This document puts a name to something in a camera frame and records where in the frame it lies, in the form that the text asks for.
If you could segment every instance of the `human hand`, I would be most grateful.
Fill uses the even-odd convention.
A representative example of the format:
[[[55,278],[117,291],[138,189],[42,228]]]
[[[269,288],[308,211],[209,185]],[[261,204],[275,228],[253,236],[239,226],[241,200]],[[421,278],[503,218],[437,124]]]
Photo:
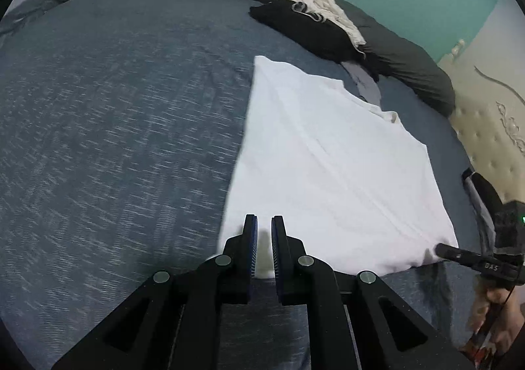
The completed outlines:
[[[496,303],[503,305],[510,292],[506,289],[496,288],[493,281],[485,280],[479,276],[477,277],[474,290],[476,297],[472,304],[468,325],[477,333],[485,322],[490,304]],[[520,303],[516,294],[513,292],[505,303],[499,318],[490,330],[490,342],[494,343],[499,353],[503,354],[509,350],[524,322],[525,318],[521,313]]]

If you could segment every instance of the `upholstered headboard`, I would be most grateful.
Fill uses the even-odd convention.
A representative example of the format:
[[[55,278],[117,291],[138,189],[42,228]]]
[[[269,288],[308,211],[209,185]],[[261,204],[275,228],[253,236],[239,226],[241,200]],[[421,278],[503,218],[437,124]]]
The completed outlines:
[[[450,121],[472,166],[498,191],[503,202],[525,202],[525,100],[512,86],[481,66],[455,64],[447,54],[439,66],[456,91]]]

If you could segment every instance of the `white t-shirt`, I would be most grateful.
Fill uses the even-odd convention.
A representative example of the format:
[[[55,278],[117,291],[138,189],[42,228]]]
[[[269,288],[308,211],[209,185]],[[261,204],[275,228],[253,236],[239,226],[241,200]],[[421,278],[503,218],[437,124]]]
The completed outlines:
[[[271,218],[336,271],[378,275],[435,262],[457,247],[426,146],[395,112],[340,80],[255,57],[245,135],[218,244],[258,217],[256,276],[272,277]]]

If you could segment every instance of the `metal screw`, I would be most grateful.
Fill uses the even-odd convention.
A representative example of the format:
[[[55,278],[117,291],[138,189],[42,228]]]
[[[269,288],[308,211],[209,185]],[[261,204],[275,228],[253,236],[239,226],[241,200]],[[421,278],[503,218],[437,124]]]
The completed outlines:
[[[372,284],[375,281],[375,274],[370,271],[363,271],[359,274],[359,278],[363,283]]]
[[[153,281],[159,284],[165,283],[169,279],[170,279],[170,275],[166,271],[156,272],[155,275],[153,276]]]
[[[297,259],[298,263],[302,266],[302,267],[310,267],[313,265],[313,257],[312,256],[301,256],[299,259]]]
[[[215,263],[220,267],[225,267],[229,265],[232,261],[232,258],[226,254],[221,254],[215,258]]]

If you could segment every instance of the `blue bedspread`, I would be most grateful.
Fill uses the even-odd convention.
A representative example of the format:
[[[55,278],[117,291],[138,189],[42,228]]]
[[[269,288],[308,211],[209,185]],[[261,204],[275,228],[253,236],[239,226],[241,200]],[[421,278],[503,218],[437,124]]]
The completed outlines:
[[[0,50],[0,317],[48,369],[156,269],[215,252],[242,140],[253,59],[356,86],[250,18],[249,0],[72,0]],[[478,234],[448,121],[397,80],[383,107],[429,148],[462,247]],[[427,321],[464,340],[472,274],[437,264],[385,277]],[[220,368],[292,369],[308,346],[305,307],[256,281],[225,306]]]

